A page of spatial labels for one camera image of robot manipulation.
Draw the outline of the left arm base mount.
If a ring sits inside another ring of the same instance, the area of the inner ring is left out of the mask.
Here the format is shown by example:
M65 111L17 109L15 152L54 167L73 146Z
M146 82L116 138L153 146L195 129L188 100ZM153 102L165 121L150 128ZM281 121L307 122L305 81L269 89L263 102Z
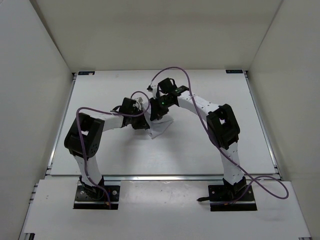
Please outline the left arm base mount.
M120 185L106 185L105 191L96 186L84 184L81 179L77 183L73 208L76 210L118 210Z

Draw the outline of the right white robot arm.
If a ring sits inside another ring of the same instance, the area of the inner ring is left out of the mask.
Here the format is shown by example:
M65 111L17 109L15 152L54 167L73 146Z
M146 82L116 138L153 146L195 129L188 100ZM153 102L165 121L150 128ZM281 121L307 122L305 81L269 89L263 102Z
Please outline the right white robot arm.
M178 87L175 80L166 78L157 85L150 84L147 90L152 93L150 99L150 120L160 120L169 112L169 107L178 106L198 115L205 121L210 141L220 150L223 165L224 195L236 200L242 195L238 184L244 174L239 168L238 141L240 127L230 105L211 103L193 93L184 85Z

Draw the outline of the white skirt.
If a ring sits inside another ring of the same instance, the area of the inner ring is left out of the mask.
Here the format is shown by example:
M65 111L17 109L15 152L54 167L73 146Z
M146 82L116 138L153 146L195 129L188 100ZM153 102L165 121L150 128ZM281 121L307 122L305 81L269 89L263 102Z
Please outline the white skirt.
M151 107L144 113L145 120L149 125L149 129L146 130L147 134L152 138L164 133L164 131L174 122L174 119L170 115L163 116L160 120L151 121Z

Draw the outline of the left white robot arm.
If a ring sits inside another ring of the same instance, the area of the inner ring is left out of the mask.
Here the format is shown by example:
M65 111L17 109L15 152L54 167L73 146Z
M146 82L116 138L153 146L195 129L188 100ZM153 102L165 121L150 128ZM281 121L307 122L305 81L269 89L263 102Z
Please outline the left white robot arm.
M80 182L93 199L104 195L105 187L99 171L96 153L100 147L102 134L109 130L121 129L130 125L134 129L147 130L145 113L150 108L143 99L124 98L122 104L110 112L80 107L64 139L64 147L74 156L80 170Z

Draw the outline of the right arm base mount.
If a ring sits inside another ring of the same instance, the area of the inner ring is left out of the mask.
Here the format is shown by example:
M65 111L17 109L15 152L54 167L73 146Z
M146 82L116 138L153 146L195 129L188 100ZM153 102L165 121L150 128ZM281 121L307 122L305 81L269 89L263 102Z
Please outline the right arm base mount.
M211 212L251 212L257 211L252 186L243 177L230 184L224 178L222 185L209 185L208 196L197 199L199 203L209 201Z

